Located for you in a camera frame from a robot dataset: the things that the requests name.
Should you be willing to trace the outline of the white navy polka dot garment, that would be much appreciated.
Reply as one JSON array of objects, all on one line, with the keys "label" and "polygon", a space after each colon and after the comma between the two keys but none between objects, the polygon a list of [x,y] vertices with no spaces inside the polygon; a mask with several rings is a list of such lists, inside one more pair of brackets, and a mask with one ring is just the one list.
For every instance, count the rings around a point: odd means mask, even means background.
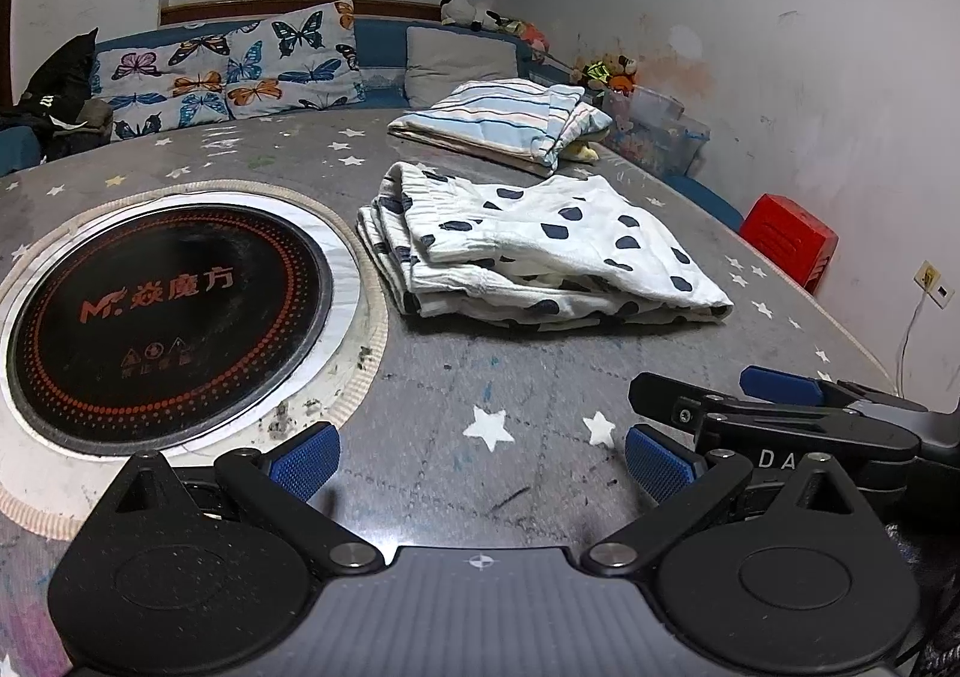
[{"label": "white navy polka dot garment", "polygon": [[719,323],[732,301],[600,176],[478,184],[394,163],[356,230],[407,316],[519,328]]}]

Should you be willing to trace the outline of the red stool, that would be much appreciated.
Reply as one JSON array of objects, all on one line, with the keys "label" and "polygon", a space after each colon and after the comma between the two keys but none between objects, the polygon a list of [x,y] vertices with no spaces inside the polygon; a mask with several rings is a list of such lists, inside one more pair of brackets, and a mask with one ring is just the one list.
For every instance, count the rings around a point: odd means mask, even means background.
[{"label": "red stool", "polygon": [[838,235],[795,200],[764,194],[739,235],[809,293],[815,293],[838,246]]}]

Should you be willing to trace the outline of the round induction cooker inset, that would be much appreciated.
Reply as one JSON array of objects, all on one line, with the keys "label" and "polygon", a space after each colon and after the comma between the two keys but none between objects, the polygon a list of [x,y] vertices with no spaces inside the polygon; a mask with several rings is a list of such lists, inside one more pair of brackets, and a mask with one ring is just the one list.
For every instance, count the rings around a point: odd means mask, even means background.
[{"label": "round induction cooker inset", "polygon": [[291,189],[199,181],[75,215],[3,277],[3,514],[71,539],[140,451],[206,466],[343,425],[387,328],[350,225]]}]

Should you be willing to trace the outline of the clear plastic toy box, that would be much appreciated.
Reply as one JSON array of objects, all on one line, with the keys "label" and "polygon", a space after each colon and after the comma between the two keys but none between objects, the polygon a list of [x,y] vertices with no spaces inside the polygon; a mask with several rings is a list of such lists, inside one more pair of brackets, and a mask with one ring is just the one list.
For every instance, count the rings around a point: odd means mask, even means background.
[{"label": "clear plastic toy box", "polygon": [[608,90],[602,110],[613,121],[605,147],[652,175],[685,175],[711,139],[708,124],[688,116],[681,101],[646,87]]}]

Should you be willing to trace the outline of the striped folded blanket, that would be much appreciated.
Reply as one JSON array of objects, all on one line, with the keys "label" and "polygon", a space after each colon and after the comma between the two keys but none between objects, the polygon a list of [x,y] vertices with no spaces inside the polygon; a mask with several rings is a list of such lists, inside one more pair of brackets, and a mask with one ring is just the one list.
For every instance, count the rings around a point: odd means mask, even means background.
[{"label": "striped folded blanket", "polygon": [[550,178],[562,161],[596,160],[612,116],[576,85],[471,80],[438,103],[395,118],[387,133]]}]

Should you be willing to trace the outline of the orange plush toys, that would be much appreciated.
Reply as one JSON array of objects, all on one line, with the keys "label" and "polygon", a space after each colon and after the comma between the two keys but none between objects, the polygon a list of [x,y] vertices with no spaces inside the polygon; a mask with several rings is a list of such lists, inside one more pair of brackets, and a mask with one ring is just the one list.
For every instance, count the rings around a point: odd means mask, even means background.
[{"label": "orange plush toys", "polygon": [[592,92],[613,90],[631,95],[636,89],[638,61],[625,55],[607,53],[596,61],[579,62],[569,71],[569,80]]}]

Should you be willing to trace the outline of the grey cushion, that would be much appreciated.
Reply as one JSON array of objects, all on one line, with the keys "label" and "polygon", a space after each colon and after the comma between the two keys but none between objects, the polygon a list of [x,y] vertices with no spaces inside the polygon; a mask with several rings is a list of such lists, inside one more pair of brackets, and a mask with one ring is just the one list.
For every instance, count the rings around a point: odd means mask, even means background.
[{"label": "grey cushion", "polygon": [[407,28],[404,89],[412,108],[428,108],[472,80],[519,76],[516,46],[441,28]]}]

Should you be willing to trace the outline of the butterfly print pillow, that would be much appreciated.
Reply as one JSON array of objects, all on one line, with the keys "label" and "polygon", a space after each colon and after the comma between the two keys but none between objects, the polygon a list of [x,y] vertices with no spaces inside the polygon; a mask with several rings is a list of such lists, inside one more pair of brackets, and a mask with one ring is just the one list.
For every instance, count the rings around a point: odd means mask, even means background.
[{"label": "butterfly print pillow", "polygon": [[364,98],[355,8],[326,2],[229,32],[101,51],[91,90],[110,106],[116,140],[352,105]]}]

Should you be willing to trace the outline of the black bag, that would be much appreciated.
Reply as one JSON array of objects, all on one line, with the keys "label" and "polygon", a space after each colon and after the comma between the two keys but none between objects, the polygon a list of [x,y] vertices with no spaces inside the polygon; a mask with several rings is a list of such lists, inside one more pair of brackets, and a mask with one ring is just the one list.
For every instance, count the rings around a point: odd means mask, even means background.
[{"label": "black bag", "polygon": [[112,108],[93,92],[96,38],[93,28],[53,51],[20,101],[3,111],[2,144],[14,149],[3,172],[109,144]]}]

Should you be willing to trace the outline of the penguin plush toy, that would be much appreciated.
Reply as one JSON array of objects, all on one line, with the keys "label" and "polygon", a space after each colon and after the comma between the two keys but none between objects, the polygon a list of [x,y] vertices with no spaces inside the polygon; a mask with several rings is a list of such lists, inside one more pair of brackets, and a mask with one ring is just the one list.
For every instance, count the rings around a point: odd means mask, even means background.
[{"label": "penguin plush toy", "polygon": [[443,25],[464,27],[472,32],[512,33],[512,20],[492,11],[486,5],[473,4],[469,0],[441,0],[439,17]]}]

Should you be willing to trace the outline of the wall power outlet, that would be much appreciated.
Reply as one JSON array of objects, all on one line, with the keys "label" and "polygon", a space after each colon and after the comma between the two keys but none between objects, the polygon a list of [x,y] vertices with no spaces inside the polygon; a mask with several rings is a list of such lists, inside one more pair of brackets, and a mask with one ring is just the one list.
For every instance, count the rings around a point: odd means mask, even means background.
[{"label": "wall power outlet", "polygon": [[934,301],[935,305],[939,306],[940,310],[945,310],[955,295],[952,285],[947,284],[939,269],[929,261],[921,264],[914,274],[914,282]]}]

